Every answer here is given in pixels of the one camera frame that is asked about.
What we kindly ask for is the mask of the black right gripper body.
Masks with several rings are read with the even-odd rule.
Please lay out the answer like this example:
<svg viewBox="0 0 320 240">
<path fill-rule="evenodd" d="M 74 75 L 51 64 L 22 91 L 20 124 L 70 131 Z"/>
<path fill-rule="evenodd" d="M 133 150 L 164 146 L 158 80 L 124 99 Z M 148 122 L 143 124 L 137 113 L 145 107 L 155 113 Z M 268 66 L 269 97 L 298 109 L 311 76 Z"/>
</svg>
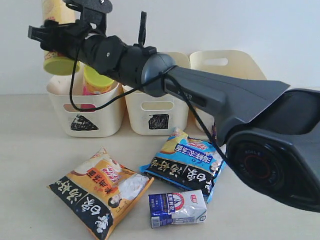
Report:
<svg viewBox="0 0 320 240">
<path fill-rule="evenodd" d="M 54 20 L 45 20 L 40 27 L 30 25 L 27 36 L 39 42 L 42 50 L 57 52 L 74 60 L 76 51 L 87 33 L 88 25 L 79 20 L 63 24 Z"/>
</svg>

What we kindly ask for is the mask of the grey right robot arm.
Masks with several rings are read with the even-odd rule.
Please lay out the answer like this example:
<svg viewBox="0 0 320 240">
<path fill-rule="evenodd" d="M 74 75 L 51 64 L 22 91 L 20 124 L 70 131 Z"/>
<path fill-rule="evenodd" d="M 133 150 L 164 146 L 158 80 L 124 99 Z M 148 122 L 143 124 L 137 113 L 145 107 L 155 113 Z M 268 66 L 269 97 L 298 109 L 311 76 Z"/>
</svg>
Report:
<svg viewBox="0 0 320 240">
<path fill-rule="evenodd" d="M 172 95 L 213 116 L 215 148 L 251 189 L 293 208 L 320 210 L 320 93 L 277 80 L 242 79 L 179 67 L 167 54 L 128 45 L 89 23 L 47 20 L 28 37 L 152 97 Z"/>
</svg>

